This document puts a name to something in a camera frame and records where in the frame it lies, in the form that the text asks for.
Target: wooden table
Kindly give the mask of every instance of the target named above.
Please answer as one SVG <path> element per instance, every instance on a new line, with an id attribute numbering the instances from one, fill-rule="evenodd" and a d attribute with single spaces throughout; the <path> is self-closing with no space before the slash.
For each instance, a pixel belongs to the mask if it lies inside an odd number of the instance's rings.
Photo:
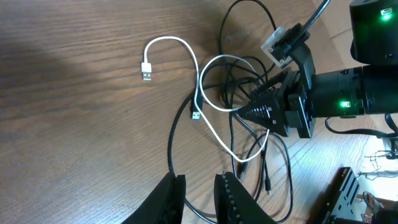
<path id="1" fill-rule="evenodd" d="M 218 29 L 233 1 L 2 0 L 0 8 L 0 220 L 2 223 L 120 223 L 168 171 L 166 147 L 172 120 L 193 90 L 195 71 L 186 50 L 165 40 L 149 50 L 151 82 L 141 78 L 148 41 L 176 35 L 190 43 L 200 66 L 216 55 Z M 263 1 L 278 26 L 304 23 L 311 0 Z M 228 54 L 270 61 L 259 46 L 272 32 L 254 2 L 239 3 L 222 38 Z M 317 72 L 343 68 L 321 20 L 307 42 Z M 215 71 L 209 82 L 225 74 Z M 209 91 L 213 101 L 217 92 Z M 204 112 L 225 142 L 228 115 Z M 370 119 L 342 121 L 339 129 L 371 127 Z M 236 149 L 253 140 L 235 123 Z M 368 137 L 329 133 L 318 120 L 314 138 L 285 139 L 292 160 L 294 210 L 287 223 L 316 213 L 337 168 L 360 166 Z M 230 157 L 203 121 L 186 110 L 175 134 L 177 174 L 187 178 L 187 198 L 214 213 L 213 179 L 231 170 Z M 270 146 L 272 196 L 260 206 L 275 219 L 289 207 L 285 161 Z M 254 191 L 253 162 L 244 185 Z M 185 208 L 184 223 L 203 223 Z"/>

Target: green led light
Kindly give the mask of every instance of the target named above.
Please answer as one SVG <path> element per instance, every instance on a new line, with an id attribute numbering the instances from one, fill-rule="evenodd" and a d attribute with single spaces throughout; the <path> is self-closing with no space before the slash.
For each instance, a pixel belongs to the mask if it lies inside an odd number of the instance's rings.
<path id="1" fill-rule="evenodd" d="M 392 18 L 392 14 L 391 13 L 388 13 L 388 14 L 385 14 L 385 15 L 381 16 L 381 20 L 384 21 L 384 22 L 389 21 L 391 18 Z"/>
<path id="2" fill-rule="evenodd" d="M 340 107 L 342 107 L 342 108 L 350 108 L 351 107 L 351 102 L 350 101 L 341 101 L 340 102 Z"/>

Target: electronic component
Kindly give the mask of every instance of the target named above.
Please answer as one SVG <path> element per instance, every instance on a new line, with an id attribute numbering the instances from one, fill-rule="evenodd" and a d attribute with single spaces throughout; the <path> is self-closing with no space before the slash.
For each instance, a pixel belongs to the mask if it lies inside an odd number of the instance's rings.
<path id="1" fill-rule="evenodd" d="M 197 105 L 198 108 L 195 106 L 195 103 L 192 100 L 191 103 L 191 108 L 192 108 L 192 120 L 199 120 L 200 119 L 200 112 L 203 109 L 203 97 L 202 95 L 198 92 L 198 97 L 197 97 Z"/>
<path id="2" fill-rule="evenodd" d="M 336 218 L 355 219 L 353 203 L 359 182 L 350 167 L 340 168 L 313 223 L 333 223 Z"/>
<path id="3" fill-rule="evenodd" d="M 283 27 L 278 27 L 271 36 L 268 37 L 266 42 L 261 46 L 261 49 L 266 55 L 280 68 L 284 68 L 286 65 L 288 65 L 290 62 L 292 62 L 292 58 L 290 56 L 287 56 L 285 58 L 281 59 L 276 59 L 272 52 L 274 49 L 272 46 L 276 44 L 276 42 L 280 41 L 281 38 L 286 34 L 286 30 Z"/>
<path id="4" fill-rule="evenodd" d="M 141 73 L 143 80 L 151 80 L 152 66 L 150 65 L 150 63 L 147 62 L 141 63 Z"/>

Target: black housing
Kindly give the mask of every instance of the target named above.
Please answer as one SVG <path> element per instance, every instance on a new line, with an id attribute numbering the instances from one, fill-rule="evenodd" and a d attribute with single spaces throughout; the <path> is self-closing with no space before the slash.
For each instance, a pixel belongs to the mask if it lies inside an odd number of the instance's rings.
<path id="1" fill-rule="evenodd" d="M 354 0 L 349 5 L 352 57 L 371 65 L 398 64 L 398 0 Z M 390 19 L 382 19 L 389 14 Z"/>
<path id="2" fill-rule="evenodd" d="M 308 91 L 310 114 L 316 118 L 396 113 L 398 66 L 368 65 L 314 75 Z M 348 101 L 349 108 L 340 103 Z"/>

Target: white connector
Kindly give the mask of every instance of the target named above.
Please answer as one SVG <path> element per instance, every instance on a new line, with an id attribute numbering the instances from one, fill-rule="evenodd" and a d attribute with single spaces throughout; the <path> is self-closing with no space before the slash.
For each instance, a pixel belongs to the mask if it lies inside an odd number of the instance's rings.
<path id="1" fill-rule="evenodd" d="M 192 119 L 199 120 L 200 119 L 200 113 L 199 112 L 193 112 L 192 113 Z"/>
<path id="2" fill-rule="evenodd" d="M 266 40 L 266 42 L 261 46 L 261 50 L 266 53 L 266 55 L 279 67 L 279 68 L 284 68 L 288 64 L 290 64 L 293 59 L 288 56 L 287 58 L 283 58 L 280 60 L 277 60 L 273 55 L 272 52 L 274 49 L 272 46 L 278 42 L 283 36 L 286 34 L 286 30 L 283 27 L 278 27 Z"/>
<path id="3" fill-rule="evenodd" d="M 141 72 L 143 80 L 151 80 L 152 66 L 148 62 L 141 63 Z"/>

